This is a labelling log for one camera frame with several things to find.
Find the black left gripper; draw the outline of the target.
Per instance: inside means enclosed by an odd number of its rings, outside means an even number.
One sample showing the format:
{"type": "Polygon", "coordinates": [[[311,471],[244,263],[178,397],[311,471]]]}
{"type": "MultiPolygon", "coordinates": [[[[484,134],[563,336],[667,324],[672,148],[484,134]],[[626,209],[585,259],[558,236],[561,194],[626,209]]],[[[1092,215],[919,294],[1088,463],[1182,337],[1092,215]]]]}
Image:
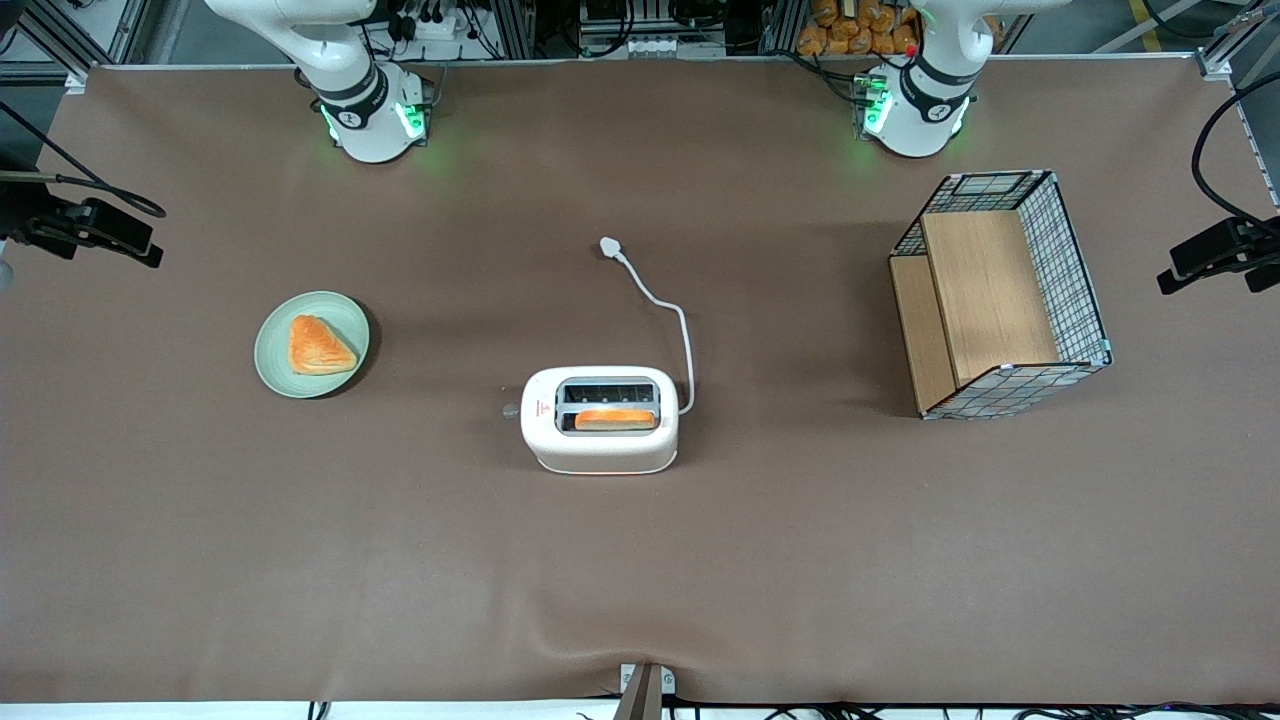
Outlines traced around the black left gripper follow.
{"type": "Polygon", "coordinates": [[[1279,217],[1228,218],[1170,250],[1158,274],[1161,295],[1172,295],[1212,274],[1243,273],[1252,293],[1279,284],[1279,217]]]}

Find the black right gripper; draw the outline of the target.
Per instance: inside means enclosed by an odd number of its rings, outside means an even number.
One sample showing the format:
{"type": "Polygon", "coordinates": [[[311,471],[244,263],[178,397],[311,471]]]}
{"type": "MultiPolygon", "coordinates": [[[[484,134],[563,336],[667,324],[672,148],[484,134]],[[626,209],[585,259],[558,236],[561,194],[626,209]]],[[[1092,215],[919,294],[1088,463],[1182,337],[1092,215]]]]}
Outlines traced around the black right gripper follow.
{"type": "MultiPolygon", "coordinates": [[[[148,268],[160,268],[164,251],[152,245],[152,227],[101,199],[82,204],[82,225],[90,237],[116,247],[116,254],[148,268]]],[[[52,195],[45,184],[1,183],[1,233],[4,240],[42,249],[70,260],[81,247],[76,214],[81,206],[52,195]]]]}

